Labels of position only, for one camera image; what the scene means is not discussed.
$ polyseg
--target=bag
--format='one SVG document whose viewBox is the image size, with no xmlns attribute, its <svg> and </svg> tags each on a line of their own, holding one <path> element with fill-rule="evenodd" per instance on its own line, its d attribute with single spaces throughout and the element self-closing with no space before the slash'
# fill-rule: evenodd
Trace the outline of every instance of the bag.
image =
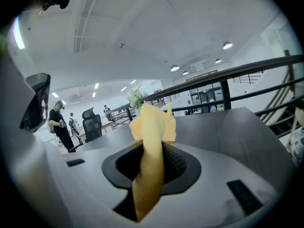
<svg viewBox="0 0 304 228">
<path fill-rule="evenodd" d="M 54 126 L 49 124 L 49 118 L 47 119 L 47 129 L 49 133 L 55 133 Z"/>
</svg>

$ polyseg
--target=black shirt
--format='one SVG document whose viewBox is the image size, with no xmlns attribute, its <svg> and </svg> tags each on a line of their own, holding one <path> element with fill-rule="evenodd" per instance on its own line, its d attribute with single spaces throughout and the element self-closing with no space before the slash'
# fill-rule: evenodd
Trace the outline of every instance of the black shirt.
<svg viewBox="0 0 304 228">
<path fill-rule="evenodd" d="M 57 112 L 54 109 L 52 109 L 52 110 L 49 111 L 49 120 L 50 121 L 53 120 L 53 121 L 55 121 L 57 123 L 59 123 L 60 120 L 62 120 L 64 123 L 66 123 L 65 120 L 63 119 L 62 115 L 60 114 L 60 112 L 59 111 Z M 56 133 L 56 136 L 59 136 L 59 135 L 61 135 L 63 133 L 68 133 L 67 126 L 64 127 L 64 128 L 61 128 L 61 127 L 58 127 L 58 126 L 54 126 L 54 131 Z"/>
</svg>

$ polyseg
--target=ceiling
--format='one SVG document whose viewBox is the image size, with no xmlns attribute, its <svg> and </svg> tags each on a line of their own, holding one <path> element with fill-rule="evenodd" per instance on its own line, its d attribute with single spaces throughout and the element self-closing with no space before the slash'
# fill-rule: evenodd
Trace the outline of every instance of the ceiling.
<svg viewBox="0 0 304 228">
<path fill-rule="evenodd" d="M 51 92 L 99 82 L 120 93 L 133 79 L 173 80 L 228 62 L 278 8 L 270 0 L 70 0 L 38 12 L 19 17 L 25 49 L 10 37 L 24 76 L 50 74 Z M 234 46 L 223 50 L 225 41 Z M 173 64 L 181 69 L 170 72 Z"/>
<path fill-rule="evenodd" d="M 50 94 L 49 105 L 54 105 L 55 102 L 58 100 L 64 100 L 67 104 L 74 105 L 80 102 L 83 103 L 87 101 L 97 100 L 100 98 L 109 98 L 116 95 L 124 95 L 131 89 L 144 86 L 147 82 L 149 81 L 137 80 L 134 83 L 130 84 L 130 80 L 122 80 L 99 83 L 97 89 L 94 89 L 95 84 L 93 84 L 73 87 L 65 90 L 59 90 L 56 91 L 56 94 L 59 96 L 58 98 L 55 98 Z"/>
</svg>

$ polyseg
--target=person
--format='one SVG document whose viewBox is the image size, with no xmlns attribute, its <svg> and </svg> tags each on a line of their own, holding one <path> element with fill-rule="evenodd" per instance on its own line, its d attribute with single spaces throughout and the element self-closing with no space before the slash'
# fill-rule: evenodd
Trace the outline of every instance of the person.
<svg viewBox="0 0 304 228">
<path fill-rule="evenodd" d="M 104 105 L 104 114 L 106 115 L 106 118 L 108 119 L 108 121 L 110 122 L 111 120 L 111 113 L 106 114 L 106 112 L 110 111 L 109 107 L 106 107 L 106 105 Z"/>
<path fill-rule="evenodd" d="M 71 112 L 70 113 L 70 121 L 68 122 L 70 128 L 71 128 L 71 133 L 74 137 L 76 137 L 81 145 L 83 145 L 83 142 L 81 138 L 79 137 L 80 133 L 80 127 L 77 119 L 74 117 L 74 114 Z"/>
<path fill-rule="evenodd" d="M 66 122 L 60 113 L 60 110 L 64 108 L 65 107 L 62 101 L 57 101 L 55 103 L 54 108 L 49 112 L 49 124 L 54 126 L 56 136 L 60 139 L 67 151 L 69 153 L 76 152 L 75 149 L 72 149 L 74 144 L 67 130 Z"/>
<path fill-rule="evenodd" d="M 215 107 L 215 105 L 213 105 L 210 109 L 210 112 L 217 112 L 217 108 Z"/>
</svg>

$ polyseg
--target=white flowers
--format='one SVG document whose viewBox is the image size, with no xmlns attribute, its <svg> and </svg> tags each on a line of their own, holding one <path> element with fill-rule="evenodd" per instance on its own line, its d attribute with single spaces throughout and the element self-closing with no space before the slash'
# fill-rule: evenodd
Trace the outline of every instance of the white flowers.
<svg viewBox="0 0 304 228">
<path fill-rule="evenodd" d="M 138 109 L 141 107 L 142 101 L 148 94 L 146 92 L 141 93 L 139 89 L 130 90 L 127 93 L 127 99 L 130 102 L 130 107 Z"/>
</svg>

